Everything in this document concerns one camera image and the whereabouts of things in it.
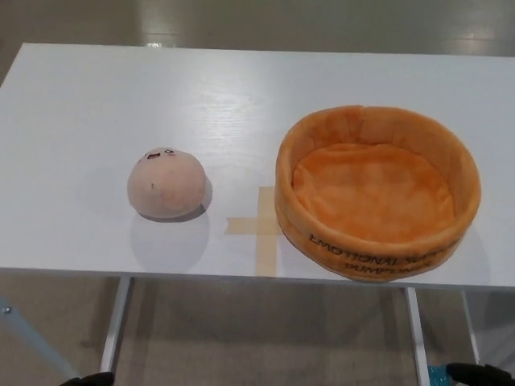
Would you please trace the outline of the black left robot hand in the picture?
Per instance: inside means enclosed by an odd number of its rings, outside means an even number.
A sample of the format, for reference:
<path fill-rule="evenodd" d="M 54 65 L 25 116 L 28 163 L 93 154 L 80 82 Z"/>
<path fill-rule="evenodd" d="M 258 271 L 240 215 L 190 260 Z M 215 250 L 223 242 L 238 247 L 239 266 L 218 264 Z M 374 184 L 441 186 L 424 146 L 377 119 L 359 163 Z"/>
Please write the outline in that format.
<path fill-rule="evenodd" d="M 115 375 L 112 372 L 99 372 L 85 377 L 71 378 L 60 386 L 113 386 Z"/>

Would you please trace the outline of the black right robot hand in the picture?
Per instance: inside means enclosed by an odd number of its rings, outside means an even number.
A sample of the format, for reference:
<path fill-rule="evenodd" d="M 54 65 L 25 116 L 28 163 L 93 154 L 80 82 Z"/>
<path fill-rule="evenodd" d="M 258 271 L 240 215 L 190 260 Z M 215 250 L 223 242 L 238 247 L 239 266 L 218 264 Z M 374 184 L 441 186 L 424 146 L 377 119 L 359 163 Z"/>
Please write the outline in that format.
<path fill-rule="evenodd" d="M 514 386 L 512 375 L 492 365 L 449 363 L 447 374 L 455 381 L 470 386 Z"/>

